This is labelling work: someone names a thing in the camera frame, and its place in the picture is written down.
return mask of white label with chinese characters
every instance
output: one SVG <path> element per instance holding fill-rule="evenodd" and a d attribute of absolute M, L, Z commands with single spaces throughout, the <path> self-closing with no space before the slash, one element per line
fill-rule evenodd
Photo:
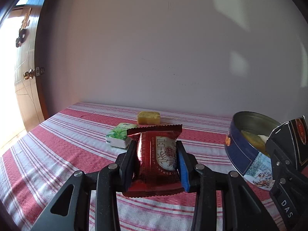
<path fill-rule="evenodd" d="M 177 148 L 175 140 L 165 136 L 156 137 L 156 160 L 166 170 L 175 170 L 177 167 Z"/>

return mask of wooden door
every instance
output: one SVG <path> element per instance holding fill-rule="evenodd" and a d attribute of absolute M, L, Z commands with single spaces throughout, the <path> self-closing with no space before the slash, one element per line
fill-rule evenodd
<path fill-rule="evenodd" d="M 44 64 L 35 62 L 36 34 L 47 1 L 28 0 L 21 13 L 25 17 L 24 23 L 16 30 L 18 51 L 14 80 L 19 109 L 27 131 L 49 117 L 40 79 L 40 68 Z"/>

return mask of red and white tablecloth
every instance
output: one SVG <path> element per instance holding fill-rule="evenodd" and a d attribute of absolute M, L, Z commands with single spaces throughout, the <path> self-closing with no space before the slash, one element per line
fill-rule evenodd
<path fill-rule="evenodd" d="M 105 135 L 118 123 L 136 123 L 144 109 L 76 103 L 52 116 L 0 158 L 0 199 L 21 230 L 29 230 L 56 192 L 76 170 L 90 173 L 116 160 L 123 149 L 110 147 Z M 224 150 L 230 119 L 160 112 L 161 122 L 183 124 L 179 137 L 187 152 L 214 171 L 233 170 Z M 277 225 L 284 229 L 269 192 L 250 184 Z M 121 230 L 190 230 L 195 194 L 127 198 L 117 193 Z M 218 194 L 218 230 L 222 229 Z M 95 194 L 90 230 L 94 230 Z"/>

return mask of red wrapper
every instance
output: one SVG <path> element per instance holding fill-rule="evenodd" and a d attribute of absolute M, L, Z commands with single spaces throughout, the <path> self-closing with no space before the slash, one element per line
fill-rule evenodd
<path fill-rule="evenodd" d="M 127 197 L 172 195 L 183 192 L 177 171 L 176 138 L 182 125 L 132 128 L 127 136 L 137 144 L 138 161 Z"/>

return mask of blue tin container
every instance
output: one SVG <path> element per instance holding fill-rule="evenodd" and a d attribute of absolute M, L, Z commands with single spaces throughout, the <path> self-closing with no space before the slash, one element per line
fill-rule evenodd
<path fill-rule="evenodd" d="M 235 169 L 250 183 L 270 190 L 273 176 L 270 158 L 254 148 L 242 135 L 241 130 L 255 135 L 270 136 L 281 125 L 274 119 L 250 111 L 237 112 L 230 124 L 225 149 Z"/>

